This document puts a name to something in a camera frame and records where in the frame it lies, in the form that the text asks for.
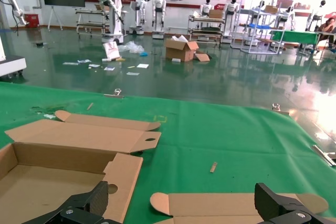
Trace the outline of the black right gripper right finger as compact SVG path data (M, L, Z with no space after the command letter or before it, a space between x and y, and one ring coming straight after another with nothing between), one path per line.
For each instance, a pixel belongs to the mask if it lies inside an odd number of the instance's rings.
M264 183L256 183L254 204L263 223L333 223L314 214L298 200L273 192Z

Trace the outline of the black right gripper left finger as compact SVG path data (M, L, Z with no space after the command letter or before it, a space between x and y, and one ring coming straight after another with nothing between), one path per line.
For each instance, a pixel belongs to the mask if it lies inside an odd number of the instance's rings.
M115 223L103 217L108 206L108 183L82 194L70 196L59 208L27 221L28 224L101 224Z

